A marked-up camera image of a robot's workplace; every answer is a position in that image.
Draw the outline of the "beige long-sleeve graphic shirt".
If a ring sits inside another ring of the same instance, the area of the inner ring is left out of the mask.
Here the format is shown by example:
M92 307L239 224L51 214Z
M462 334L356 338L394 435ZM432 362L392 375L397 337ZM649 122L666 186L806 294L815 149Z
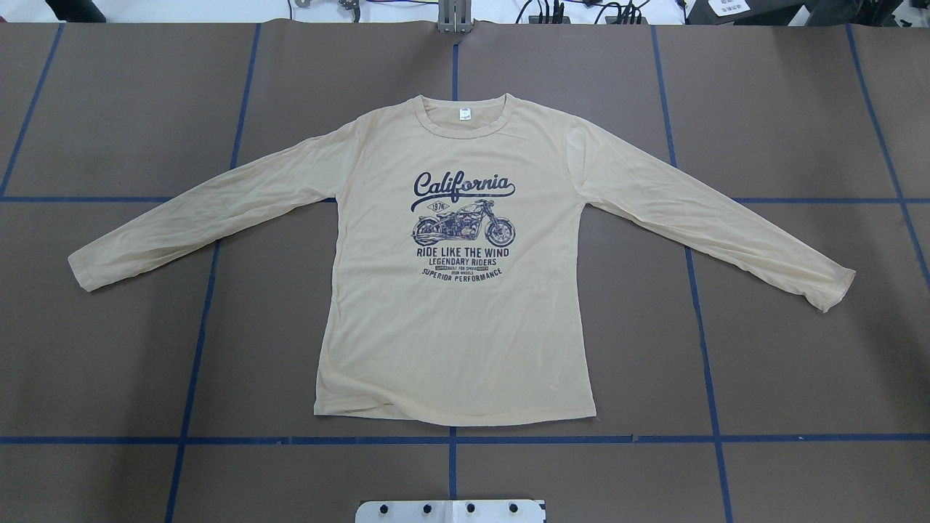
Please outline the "beige long-sleeve graphic shirt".
M576 115L417 96L222 173L68 262L85 291L336 200L315 415L498 426L596 415L581 213L602 211L827 312L856 272Z

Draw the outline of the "grey aluminium frame post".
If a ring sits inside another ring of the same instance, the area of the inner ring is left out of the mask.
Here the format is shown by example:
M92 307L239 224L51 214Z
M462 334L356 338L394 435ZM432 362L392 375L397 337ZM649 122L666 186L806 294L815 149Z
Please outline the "grey aluminium frame post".
M439 33L471 33L474 29L471 0L437 1Z

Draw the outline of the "white metal base plate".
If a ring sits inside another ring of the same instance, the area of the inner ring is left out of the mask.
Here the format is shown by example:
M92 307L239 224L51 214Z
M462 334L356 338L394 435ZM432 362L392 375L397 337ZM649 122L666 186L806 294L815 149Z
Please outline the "white metal base plate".
M355 522L546 522L543 500L370 500Z

